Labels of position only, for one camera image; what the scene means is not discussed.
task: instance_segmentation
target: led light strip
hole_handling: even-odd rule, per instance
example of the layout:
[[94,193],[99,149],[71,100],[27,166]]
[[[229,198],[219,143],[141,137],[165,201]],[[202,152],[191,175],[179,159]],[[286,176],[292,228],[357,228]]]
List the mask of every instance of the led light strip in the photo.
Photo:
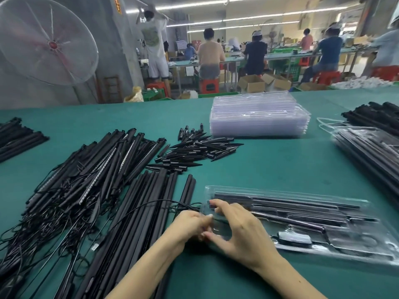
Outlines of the led light strip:
[[324,12],[324,11],[336,11],[346,9],[347,7],[329,7],[329,8],[321,8],[321,9],[312,9],[312,10],[302,10],[302,11],[293,11],[287,13],[274,13],[270,15],[256,15],[252,17],[242,17],[235,19],[224,19],[219,21],[204,21],[204,22],[194,22],[194,23],[185,23],[185,24],[174,24],[168,25],[167,27],[178,27],[178,26],[193,26],[193,25],[201,25],[201,24],[213,24],[213,23],[221,23],[221,22],[230,22],[230,21],[241,21],[241,20],[250,20],[250,19],[261,19],[261,18],[270,18],[270,17],[283,17],[286,15],[299,15],[303,13],[315,13],[315,12]]
[[[242,27],[256,27],[256,26],[263,26],[263,25],[280,25],[280,24],[295,24],[299,23],[300,21],[290,21],[290,22],[279,22],[279,23],[264,23],[264,24],[252,24],[252,25],[242,25],[242,26],[229,26],[229,27],[221,27],[221,28],[213,28],[213,30],[223,30],[223,29],[232,29],[232,28],[242,28]],[[187,33],[194,33],[194,32],[203,32],[202,30],[190,30]]]
[[[168,9],[178,9],[178,8],[205,6],[205,5],[227,4],[227,2],[239,2],[239,1],[248,1],[248,0],[229,0],[229,1],[227,1],[227,0],[215,0],[215,1],[204,1],[204,2],[196,2],[196,3],[170,5],[170,6],[157,6],[155,8],[157,10],[168,10]],[[126,10],[126,13],[137,13],[137,12],[138,12],[138,9]]]

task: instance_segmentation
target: green workbench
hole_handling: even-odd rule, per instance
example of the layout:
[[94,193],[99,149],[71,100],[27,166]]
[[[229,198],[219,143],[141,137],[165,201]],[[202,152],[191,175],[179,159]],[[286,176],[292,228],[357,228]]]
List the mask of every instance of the green workbench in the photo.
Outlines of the green workbench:
[[[384,219],[399,230],[398,212],[332,144],[316,118],[340,119],[341,113],[369,101],[399,103],[398,88],[329,90],[293,93],[311,114],[308,132],[298,140],[242,140],[237,153],[190,168],[179,177],[174,200],[180,198],[188,173],[197,180],[193,202],[204,202],[206,185],[336,195],[371,201]],[[0,111],[0,121],[14,116],[41,130],[51,140],[0,164],[0,231],[14,226],[34,188],[55,165],[82,144],[100,140],[116,128],[132,127],[156,140],[176,143],[189,125],[209,130],[212,98],[165,103],[82,105]],[[396,268],[333,258],[282,252],[282,255],[329,299],[392,298],[397,293]],[[57,266],[40,292],[52,298],[66,267]],[[278,298],[278,295],[237,263],[207,250],[185,250],[174,264],[167,299]]]

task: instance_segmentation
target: standing fan in background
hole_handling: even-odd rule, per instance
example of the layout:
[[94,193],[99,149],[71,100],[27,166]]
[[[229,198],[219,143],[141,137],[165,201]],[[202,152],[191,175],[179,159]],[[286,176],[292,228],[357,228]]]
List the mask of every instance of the standing fan in background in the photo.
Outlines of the standing fan in background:
[[22,75],[54,85],[86,82],[99,60],[86,25],[53,0],[1,2],[0,50]]

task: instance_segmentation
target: woman in dark shirt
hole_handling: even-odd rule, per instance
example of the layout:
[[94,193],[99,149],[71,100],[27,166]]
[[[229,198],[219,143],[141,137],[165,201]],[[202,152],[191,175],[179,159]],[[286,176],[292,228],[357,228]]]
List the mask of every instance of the woman in dark shirt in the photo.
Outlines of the woman in dark shirt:
[[248,43],[244,55],[248,59],[245,69],[248,75],[261,75],[265,68],[265,55],[267,54],[267,44],[261,41],[262,32],[260,30],[252,33],[252,42]]

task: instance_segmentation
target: plastic bag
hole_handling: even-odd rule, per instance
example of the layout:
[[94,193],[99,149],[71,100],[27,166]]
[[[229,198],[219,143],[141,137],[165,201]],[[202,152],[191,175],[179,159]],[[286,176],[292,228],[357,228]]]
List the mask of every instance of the plastic bag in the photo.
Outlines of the plastic bag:
[[125,97],[123,99],[123,102],[124,103],[144,102],[143,94],[141,92],[141,87],[138,87],[138,86],[133,87],[132,94]]

